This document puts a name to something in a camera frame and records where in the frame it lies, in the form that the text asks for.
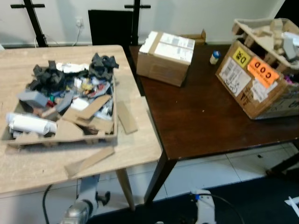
white wall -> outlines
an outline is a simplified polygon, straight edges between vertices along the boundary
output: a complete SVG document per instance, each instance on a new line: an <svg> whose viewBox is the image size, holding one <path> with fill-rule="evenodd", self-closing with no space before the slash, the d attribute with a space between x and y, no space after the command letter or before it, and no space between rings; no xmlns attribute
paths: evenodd
<svg viewBox="0 0 299 224"><path fill-rule="evenodd" d="M91 44L88 10L124 10L133 0L32 0L43 3L36 14L48 43L74 43L77 37L76 16L84 28L80 44ZM208 42L230 42L235 18L274 17L285 0L142 0L151 9L140 13L139 36L144 40L155 29L174 34L200 33L204 28ZM0 43L2 45L33 44L35 33L25 9L11 9L10 4L22 0L0 1ZM105 21L99 20L99 27Z"/></svg>

orange label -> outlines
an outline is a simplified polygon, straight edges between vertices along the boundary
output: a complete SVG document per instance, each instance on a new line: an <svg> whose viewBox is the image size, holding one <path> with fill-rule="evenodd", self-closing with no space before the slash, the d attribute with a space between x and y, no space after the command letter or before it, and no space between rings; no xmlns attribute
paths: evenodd
<svg viewBox="0 0 299 224"><path fill-rule="evenodd" d="M247 70L266 88L269 88L279 78L279 74L274 69L256 57L247 65Z"/></svg>

tabletop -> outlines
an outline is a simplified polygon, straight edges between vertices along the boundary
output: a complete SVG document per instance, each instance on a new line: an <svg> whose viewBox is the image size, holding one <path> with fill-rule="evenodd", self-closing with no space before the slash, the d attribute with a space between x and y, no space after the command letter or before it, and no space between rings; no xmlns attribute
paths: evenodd
<svg viewBox="0 0 299 224"><path fill-rule="evenodd" d="M0 52L0 128L6 126L5 115L17 105L16 94L32 80L32 69L38 64L47 66L48 60L64 63L90 63L92 56L115 56L119 69L114 69L116 100L124 101L136 120L138 131L126 135L118 122L118 137L109 144L115 153L101 162L73 176L72 179L127 168L156 161L161 147L148 113L134 81L121 46L84 46L38 49L9 49ZM100 150L104 143L87 145L70 143L57 147L27 146L20 151L0 145L0 194L37 188L69 180L64 165L87 158Z"/></svg>
<svg viewBox="0 0 299 224"><path fill-rule="evenodd" d="M223 154L298 139L298 116L251 120L229 94L209 63L214 50L228 45L196 46L181 88L140 77L151 115L169 159ZM139 47L130 47L137 62Z"/></svg>

dark brown table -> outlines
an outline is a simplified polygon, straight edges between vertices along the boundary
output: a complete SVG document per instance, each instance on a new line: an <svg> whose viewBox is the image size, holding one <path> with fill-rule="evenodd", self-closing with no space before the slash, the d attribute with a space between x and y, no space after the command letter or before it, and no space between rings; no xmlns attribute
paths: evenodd
<svg viewBox="0 0 299 224"><path fill-rule="evenodd" d="M163 146L145 203L152 202L179 160L299 139L298 116L250 120L220 83L215 73L221 60L212 66L209 58L213 50L225 55L228 48L196 46L185 84L180 88L139 76ZM139 46L130 47L135 66L138 50Z"/></svg>

table leg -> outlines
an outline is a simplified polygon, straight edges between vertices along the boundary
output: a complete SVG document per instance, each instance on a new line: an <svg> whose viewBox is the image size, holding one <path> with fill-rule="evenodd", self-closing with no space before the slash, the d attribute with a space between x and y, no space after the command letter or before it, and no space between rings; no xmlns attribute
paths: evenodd
<svg viewBox="0 0 299 224"><path fill-rule="evenodd" d="M299 141L295 141L294 145L299 150ZM281 162L280 164L272 167L271 169L267 170L266 173L268 175L274 175L274 174L280 173L280 172L288 169L289 167L295 165L297 162L299 162L299 153L293 155L289 159L287 159L287 160Z"/></svg>
<svg viewBox="0 0 299 224"><path fill-rule="evenodd" d="M166 181L168 175L170 174L172 168L176 165L176 163L177 160L169 160L166 155L166 152L162 152L161 158L158 162L154 175L151 178L149 187L145 193L145 204L149 204L154 200L155 196Z"/></svg>
<svg viewBox="0 0 299 224"><path fill-rule="evenodd" d="M135 204L134 204L134 200L133 200L133 195L132 195L132 190L131 190L127 170L125 168L118 169L118 170L116 170L116 175L117 175L119 183L121 184L122 191L125 194L125 197L129 203L130 209L132 211L135 211Z"/></svg>

